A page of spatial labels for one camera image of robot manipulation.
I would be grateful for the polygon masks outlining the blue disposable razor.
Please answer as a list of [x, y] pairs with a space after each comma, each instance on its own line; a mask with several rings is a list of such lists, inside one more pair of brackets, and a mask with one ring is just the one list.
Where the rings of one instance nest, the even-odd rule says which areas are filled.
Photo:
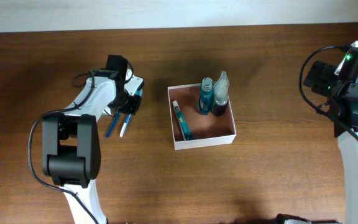
[[108, 127], [108, 130], [106, 131], [106, 134], [105, 134], [105, 138], [109, 138], [114, 130], [114, 128], [116, 127], [117, 125], [117, 122], [119, 120], [119, 117], [121, 115], [121, 112], [118, 111], [113, 117], [112, 117], [112, 122], [110, 124], [110, 126]]

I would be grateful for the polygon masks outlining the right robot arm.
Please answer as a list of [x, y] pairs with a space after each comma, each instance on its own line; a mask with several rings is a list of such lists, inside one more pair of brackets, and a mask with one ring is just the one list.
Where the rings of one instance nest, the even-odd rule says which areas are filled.
[[308, 73], [300, 72], [302, 99], [334, 123], [344, 166], [346, 223], [358, 223], [358, 41], [339, 45], [339, 65], [317, 60]]

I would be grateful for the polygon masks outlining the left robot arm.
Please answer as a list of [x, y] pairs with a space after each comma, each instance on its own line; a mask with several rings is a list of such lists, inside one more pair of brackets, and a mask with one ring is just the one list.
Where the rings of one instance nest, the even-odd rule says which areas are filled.
[[63, 193], [75, 223], [107, 223], [99, 202], [96, 178], [101, 167], [97, 122], [114, 110], [134, 116], [142, 97], [144, 79], [122, 55], [108, 55], [103, 68], [90, 70], [79, 95], [66, 108], [48, 111], [42, 125], [42, 170], [52, 184], [40, 184]]

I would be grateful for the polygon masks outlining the teal toothpaste tube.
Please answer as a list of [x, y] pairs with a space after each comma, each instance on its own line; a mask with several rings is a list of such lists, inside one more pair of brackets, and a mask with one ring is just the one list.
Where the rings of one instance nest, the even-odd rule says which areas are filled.
[[183, 113], [181, 112], [181, 109], [180, 109], [180, 106], [178, 104], [177, 101], [172, 101], [172, 106], [173, 106], [173, 110], [174, 110], [174, 113], [175, 113], [175, 116], [177, 118], [177, 121], [178, 121], [178, 125], [179, 125], [179, 128], [180, 128], [180, 132], [181, 132], [181, 135], [183, 137], [183, 140], [184, 141], [191, 141], [191, 140], [194, 140], [194, 137], [192, 135], [192, 132], [186, 122], [186, 119], [183, 115]]

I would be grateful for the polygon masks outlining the blue mouthwash bottle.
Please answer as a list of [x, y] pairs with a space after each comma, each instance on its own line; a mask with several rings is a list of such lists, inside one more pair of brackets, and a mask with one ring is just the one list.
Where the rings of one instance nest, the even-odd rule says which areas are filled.
[[209, 113], [211, 98], [213, 95], [213, 80], [206, 77], [202, 80], [200, 86], [200, 97], [199, 97], [199, 112], [202, 115]]

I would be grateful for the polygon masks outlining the green white soap box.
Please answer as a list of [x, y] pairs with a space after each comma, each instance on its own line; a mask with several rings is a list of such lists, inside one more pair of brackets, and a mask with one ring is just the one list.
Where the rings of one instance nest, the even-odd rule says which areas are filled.
[[112, 115], [110, 109], [105, 109], [105, 110], [103, 111], [103, 114], [104, 114], [104, 115], [108, 115], [108, 116], [110, 116], [110, 117], [113, 117], [113, 115]]

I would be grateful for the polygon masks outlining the purple hand soap pump bottle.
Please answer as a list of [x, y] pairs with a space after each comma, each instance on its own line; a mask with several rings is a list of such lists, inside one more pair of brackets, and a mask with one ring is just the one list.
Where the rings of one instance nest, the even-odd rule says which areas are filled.
[[222, 116], [227, 108], [229, 80], [226, 71], [221, 72], [219, 80], [213, 86], [213, 103], [211, 112], [215, 116]]

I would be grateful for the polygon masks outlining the blue white toothbrush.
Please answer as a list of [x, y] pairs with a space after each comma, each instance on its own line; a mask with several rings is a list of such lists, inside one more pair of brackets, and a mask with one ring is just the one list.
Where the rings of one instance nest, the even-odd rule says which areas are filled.
[[[143, 93], [143, 90], [137, 90], [135, 93], [135, 96], [142, 96], [142, 93]], [[129, 124], [131, 117], [132, 117], [131, 114], [127, 115], [126, 120], [125, 120], [124, 124], [122, 125], [121, 132], [119, 135], [121, 138], [124, 136], [124, 134], [126, 132], [126, 129], [127, 129], [127, 126]]]

